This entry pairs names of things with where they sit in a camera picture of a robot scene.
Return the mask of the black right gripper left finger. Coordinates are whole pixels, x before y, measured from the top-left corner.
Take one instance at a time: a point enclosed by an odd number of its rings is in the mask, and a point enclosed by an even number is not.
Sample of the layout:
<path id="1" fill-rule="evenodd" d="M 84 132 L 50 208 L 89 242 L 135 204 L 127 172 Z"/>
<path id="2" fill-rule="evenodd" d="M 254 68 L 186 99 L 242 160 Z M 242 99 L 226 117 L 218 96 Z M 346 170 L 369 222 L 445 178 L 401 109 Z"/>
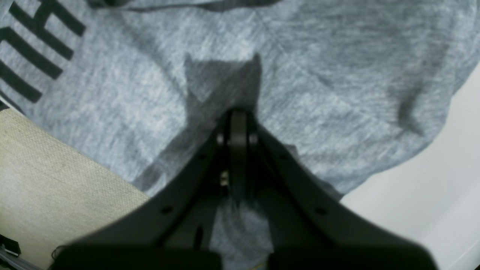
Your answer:
<path id="1" fill-rule="evenodd" d="M 213 133 L 163 191 L 117 222 L 67 244 L 53 270 L 221 270 L 209 250 L 216 210 L 240 173 L 230 162 L 240 146 L 240 111 Z"/>

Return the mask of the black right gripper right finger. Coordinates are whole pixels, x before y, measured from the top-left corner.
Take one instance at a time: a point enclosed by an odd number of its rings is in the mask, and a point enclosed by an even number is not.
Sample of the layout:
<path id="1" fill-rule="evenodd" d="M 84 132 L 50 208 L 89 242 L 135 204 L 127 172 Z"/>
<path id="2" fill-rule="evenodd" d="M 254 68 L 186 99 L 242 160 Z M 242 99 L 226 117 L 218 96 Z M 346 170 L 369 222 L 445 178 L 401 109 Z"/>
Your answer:
<path id="1" fill-rule="evenodd" d="M 268 270 L 435 270 L 430 253 L 353 213 L 317 186 L 252 114 L 240 111 L 240 198 L 270 228 Z"/>

